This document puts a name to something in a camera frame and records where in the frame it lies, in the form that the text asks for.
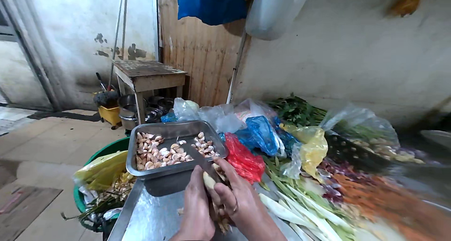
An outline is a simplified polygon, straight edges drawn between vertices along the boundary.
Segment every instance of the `hand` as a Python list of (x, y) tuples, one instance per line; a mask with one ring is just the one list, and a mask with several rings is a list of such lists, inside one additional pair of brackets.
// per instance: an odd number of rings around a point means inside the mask
[(215, 224), (210, 218), (202, 175), (203, 170), (197, 165), (185, 189), (182, 224), (180, 230), (171, 238), (172, 241), (210, 240), (215, 234)]
[(250, 241), (286, 240), (251, 184), (240, 177), (224, 159), (214, 157), (213, 161), (222, 168), (232, 186), (230, 190), (224, 184), (217, 183), (214, 190), (220, 204), (224, 204), (225, 212), (241, 233)]

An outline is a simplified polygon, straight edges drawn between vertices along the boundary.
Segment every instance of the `yellow plastic bag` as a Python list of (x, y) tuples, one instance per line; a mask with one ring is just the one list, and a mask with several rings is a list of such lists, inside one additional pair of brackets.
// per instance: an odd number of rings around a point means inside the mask
[(318, 178), (316, 174), (316, 167), (327, 154), (327, 141), (324, 138), (324, 130), (319, 126), (296, 127), (284, 124), (280, 124), (280, 128), (303, 143), (299, 150), (302, 169), (321, 182), (322, 179)]
[(127, 150), (96, 158), (94, 161), (76, 171), (72, 176), (75, 184), (86, 186), (89, 190), (108, 189), (113, 181), (126, 171)]

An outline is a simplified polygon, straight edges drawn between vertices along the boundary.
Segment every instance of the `stainless steel countertop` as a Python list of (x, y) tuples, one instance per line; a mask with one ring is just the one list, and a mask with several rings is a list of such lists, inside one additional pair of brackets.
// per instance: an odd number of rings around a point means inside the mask
[[(137, 180), (117, 219), (108, 241), (148, 241), (168, 240), (179, 229), (182, 216), (177, 209), (183, 208), (184, 188), (189, 182), (191, 171), (180, 172), (152, 180)], [(271, 182), (265, 175), (263, 180)], [(257, 192), (263, 192), (273, 198), (258, 184)], [(289, 241), (300, 238), (289, 225), (270, 213), (278, 227)], [(219, 228), (212, 240), (247, 240), (236, 227), (223, 235)]]

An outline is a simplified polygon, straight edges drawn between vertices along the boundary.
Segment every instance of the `red plastic bag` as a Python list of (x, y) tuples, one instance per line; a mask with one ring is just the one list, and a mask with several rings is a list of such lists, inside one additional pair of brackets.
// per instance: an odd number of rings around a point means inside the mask
[(227, 161), (235, 168), (238, 175), (251, 184), (255, 181), (260, 182), (265, 171), (262, 156), (254, 156), (232, 133), (225, 133), (225, 145), (229, 149)]

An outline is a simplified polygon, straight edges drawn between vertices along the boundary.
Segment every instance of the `wooden table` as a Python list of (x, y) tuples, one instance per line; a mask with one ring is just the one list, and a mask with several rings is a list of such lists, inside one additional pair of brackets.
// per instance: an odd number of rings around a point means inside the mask
[(159, 88), (177, 87), (177, 97), (182, 96), (183, 85), (185, 84), (185, 71), (157, 61), (113, 60), (113, 63), (121, 94), (125, 92), (122, 82), (126, 83), (135, 92), (139, 124), (146, 123), (143, 92)]

